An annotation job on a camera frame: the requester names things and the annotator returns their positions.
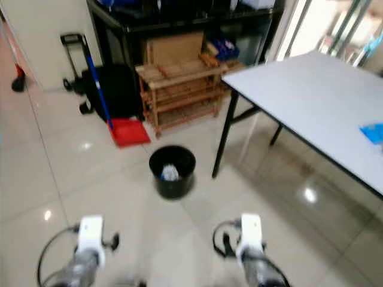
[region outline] black trash bin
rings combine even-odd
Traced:
[[[175,166],[179,180],[166,181],[161,178],[163,167],[167,164]],[[150,157],[149,166],[156,179],[159,194],[166,199],[179,199],[187,194],[192,184],[196,158],[182,146],[169,145],[158,149]]]

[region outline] tiled floor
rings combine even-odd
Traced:
[[[211,246],[214,227],[242,212],[260,214],[267,254],[293,286],[383,286],[380,199],[285,131],[268,148],[276,124],[265,115],[241,163],[252,119],[232,128],[212,180],[226,109],[159,140],[145,124],[151,144],[118,149],[96,115],[78,113],[76,95],[43,93],[33,83],[13,93],[2,39],[0,62],[1,286],[34,286],[47,240],[94,213],[105,217],[106,239],[121,235],[95,286],[124,286],[134,277],[149,286],[246,286],[237,264]],[[148,168],[151,153],[169,143],[188,147],[197,159],[193,189],[180,201],[159,197]],[[58,241],[43,275],[63,266],[74,245],[70,236]]]

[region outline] red dustpan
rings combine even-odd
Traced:
[[[123,148],[128,145],[137,145],[150,142],[150,138],[144,129],[142,123],[138,120],[130,120],[128,118],[111,118],[107,104],[105,103],[104,94],[101,90],[100,82],[98,80],[98,75],[96,72],[95,65],[93,64],[92,57],[90,56],[90,51],[83,35],[82,42],[84,54],[86,55],[86,61],[88,63],[89,69],[92,73],[93,80],[95,81],[96,88],[98,90],[98,95],[101,100],[102,107],[104,108],[105,116],[107,118],[108,127],[112,138],[117,146]]]
[[[128,118],[112,118],[111,121],[113,129],[109,124],[109,130],[115,144],[120,148],[150,142],[150,138],[140,121]]]

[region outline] broom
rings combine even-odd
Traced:
[[[22,67],[20,67],[20,65],[16,59],[16,55],[14,53],[14,48],[13,48],[12,44],[10,43],[10,40],[8,39],[7,34],[4,31],[3,22],[1,20],[0,20],[0,30],[4,36],[5,42],[7,42],[7,45],[9,47],[9,49],[11,50],[13,62],[14,62],[14,65],[16,67],[16,72],[17,72],[17,78],[12,82],[11,87],[12,87],[13,91],[21,93],[24,91],[24,87],[25,87],[25,72],[22,69]]]

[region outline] blue paper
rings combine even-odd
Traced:
[[[383,123],[370,124],[360,130],[374,145],[383,143]]]

